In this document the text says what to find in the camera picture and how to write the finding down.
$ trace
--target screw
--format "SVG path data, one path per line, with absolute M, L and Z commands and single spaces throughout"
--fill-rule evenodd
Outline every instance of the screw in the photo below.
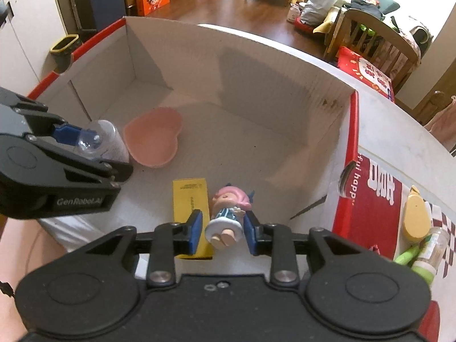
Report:
M 227 281 L 220 281 L 217 283 L 217 287 L 219 288 L 228 288 L 230 284 Z
M 290 283 L 297 279 L 298 275 L 289 270 L 280 270 L 274 273 L 274 277 L 281 283 Z
M 171 280 L 171 273 L 168 271 L 154 271 L 150 273 L 149 279 L 152 280 L 154 283 L 166 283 Z
M 207 290 L 209 292 L 213 292 L 213 291 L 217 290 L 217 287 L 214 284 L 206 284 L 204 286 L 204 290 Z

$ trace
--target yellow box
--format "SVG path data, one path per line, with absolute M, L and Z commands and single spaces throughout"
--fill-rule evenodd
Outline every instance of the yellow box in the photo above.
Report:
M 202 212 L 202 231 L 197 252 L 193 256 L 180 255 L 179 258 L 193 260 L 212 259 L 213 248 L 204 237 L 204 229 L 209 223 L 209 197 L 206 179 L 182 179 L 172 182 L 174 221 L 184 223 L 193 210 Z

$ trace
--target checkered pattern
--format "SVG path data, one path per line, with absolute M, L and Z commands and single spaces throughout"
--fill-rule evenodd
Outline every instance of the checkered pattern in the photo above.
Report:
M 430 209 L 432 212 L 432 220 L 431 224 L 433 227 L 442 227 L 447 230 L 448 234 L 450 234 L 450 241 L 448 242 L 448 247 L 443 254 L 443 259 L 445 261 L 445 266 L 443 268 L 443 278 L 448 275 L 448 271 L 450 266 L 453 266 L 453 258 L 455 257 L 456 252 L 456 240 L 455 240 L 455 233 L 456 233 L 456 225 L 451 222 L 451 220 L 446 217 L 446 215 L 442 212 L 440 207 L 437 205 L 430 205 Z

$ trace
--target green cushion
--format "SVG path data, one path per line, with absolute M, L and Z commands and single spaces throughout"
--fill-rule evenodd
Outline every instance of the green cushion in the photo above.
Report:
M 378 0 L 380 12 L 384 15 L 392 13 L 400 8 L 400 5 L 395 0 Z

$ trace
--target trash can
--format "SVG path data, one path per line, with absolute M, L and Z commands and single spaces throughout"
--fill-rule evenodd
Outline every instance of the trash can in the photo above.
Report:
M 82 45 L 78 34 L 68 34 L 49 51 L 57 64 L 57 72 L 66 71 L 71 64 L 71 53 Z

